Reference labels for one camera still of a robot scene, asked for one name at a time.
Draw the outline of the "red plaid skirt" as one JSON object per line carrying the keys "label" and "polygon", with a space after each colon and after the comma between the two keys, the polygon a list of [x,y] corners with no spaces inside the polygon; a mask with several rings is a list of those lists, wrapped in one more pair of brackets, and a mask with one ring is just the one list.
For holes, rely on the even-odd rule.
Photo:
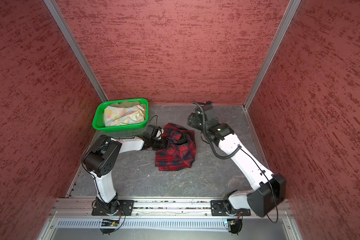
{"label": "red plaid skirt", "polygon": [[168,141],[165,149],[156,152],[155,166],[159,171],[180,171],[191,168],[197,153],[195,132],[168,123],[163,137]]}

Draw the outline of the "pastel floral skirt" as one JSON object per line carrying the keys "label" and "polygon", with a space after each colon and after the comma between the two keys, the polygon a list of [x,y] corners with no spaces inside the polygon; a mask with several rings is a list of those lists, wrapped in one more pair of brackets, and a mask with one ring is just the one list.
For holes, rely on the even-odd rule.
{"label": "pastel floral skirt", "polygon": [[108,106],[104,110],[103,120],[106,127],[116,127],[143,123],[146,120],[145,105],[131,107]]}

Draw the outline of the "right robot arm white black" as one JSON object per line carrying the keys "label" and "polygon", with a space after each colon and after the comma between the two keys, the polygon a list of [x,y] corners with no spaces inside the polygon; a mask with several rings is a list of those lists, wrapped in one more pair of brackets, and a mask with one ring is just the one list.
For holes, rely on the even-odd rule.
{"label": "right robot arm white black", "polygon": [[220,123],[211,102],[195,103],[195,111],[188,117],[188,125],[199,130],[213,154],[221,160],[232,160],[246,177],[251,191],[233,191],[225,197],[228,214],[241,209],[265,217],[284,201],[287,181],[262,165],[239,140],[234,130]]}

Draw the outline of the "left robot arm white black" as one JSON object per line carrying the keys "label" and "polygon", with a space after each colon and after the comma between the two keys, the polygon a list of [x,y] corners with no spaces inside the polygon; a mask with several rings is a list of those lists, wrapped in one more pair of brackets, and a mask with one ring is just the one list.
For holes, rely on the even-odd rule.
{"label": "left robot arm white black", "polygon": [[95,183],[97,196],[92,203],[93,216],[129,216],[134,201],[120,202],[116,192],[112,171],[119,154],[152,150],[164,150],[168,146],[164,138],[113,138],[101,135],[82,154],[81,165]]}

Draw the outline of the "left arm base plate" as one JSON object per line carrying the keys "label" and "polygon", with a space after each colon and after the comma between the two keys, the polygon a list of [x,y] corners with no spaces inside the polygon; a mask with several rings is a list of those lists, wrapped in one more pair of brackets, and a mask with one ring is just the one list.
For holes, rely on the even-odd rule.
{"label": "left arm base plate", "polygon": [[92,216],[130,216],[134,207],[134,200],[112,200],[104,203],[96,198],[92,204]]}

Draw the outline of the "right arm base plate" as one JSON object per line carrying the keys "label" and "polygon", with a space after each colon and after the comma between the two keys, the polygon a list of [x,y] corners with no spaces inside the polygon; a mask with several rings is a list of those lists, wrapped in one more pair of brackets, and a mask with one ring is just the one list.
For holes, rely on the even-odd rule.
{"label": "right arm base plate", "polygon": [[212,200],[211,213],[212,216],[230,216],[230,217],[248,217],[251,216],[249,209],[235,209],[228,200]]}

